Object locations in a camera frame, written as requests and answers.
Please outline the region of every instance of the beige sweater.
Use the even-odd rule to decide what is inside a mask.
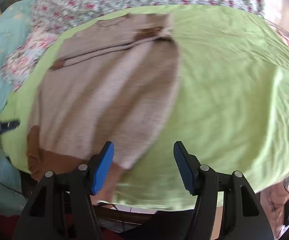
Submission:
[[[38,88],[27,156],[34,179],[63,173],[114,143],[129,169],[168,119],[179,86],[171,16],[128,14],[66,39]]]

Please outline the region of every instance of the metal screw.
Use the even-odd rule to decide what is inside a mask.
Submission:
[[[240,171],[235,171],[235,176],[238,178],[241,178],[243,176],[243,174]]]
[[[47,178],[52,177],[52,176],[53,176],[53,171],[47,171],[47,172],[45,173],[45,176],[46,176]]]
[[[86,165],[86,164],[79,165],[79,170],[81,170],[81,171],[85,171],[87,168],[88,168],[88,165]]]
[[[208,171],[209,170],[209,166],[203,164],[203,165],[200,166],[200,169],[202,169],[203,171]]]

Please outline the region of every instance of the light green sheet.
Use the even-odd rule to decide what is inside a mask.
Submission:
[[[201,5],[131,8],[101,18],[127,12],[173,13],[181,86],[166,127],[123,176],[114,202],[162,210],[193,208],[195,197],[185,190],[173,158],[177,140],[218,172],[242,171],[255,191],[288,175],[289,48],[264,20],[237,9]],[[63,33],[25,84],[9,96],[0,121],[20,118],[21,125],[0,141],[17,168],[28,171],[26,126],[44,72],[65,38],[94,23]]]

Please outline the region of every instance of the black cable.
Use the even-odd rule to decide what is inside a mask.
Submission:
[[[14,191],[15,193],[18,193],[18,194],[24,196],[24,195],[23,195],[22,193],[20,193],[19,191],[15,190],[15,189],[13,189],[13,188],[8,187],[7,185],[5,185],[5,184],[3,184],[3,183],[1,183],[1,182],[0,182],[0,185],[3,186],[3,187],[5,187],[5,188],[7,188],[7,189],[9,189],[9,190]]]

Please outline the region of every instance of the dark blue gripper pad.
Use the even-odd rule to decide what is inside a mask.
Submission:
[[[190,167],[190,164],[185,158],[185,155],[188,155],[187,157],[190,156],[181,141],[178,141],[174,144],[173,155],[175,157],[185,188],[190,192],[191,195],[193,195],[195,193],[194,177],[198,170],[193,171]]]
[[[113,154],[114,154],[114,146],[112,142],[110,142],[106,150],[107,150],[106,153],[104,154],[97,170],[94,173],[93,184],[91,187],[92,193],[94,195],[96,195],[98,191],[102,189],[104,181],[107,177],[110,165],[112,163]]]

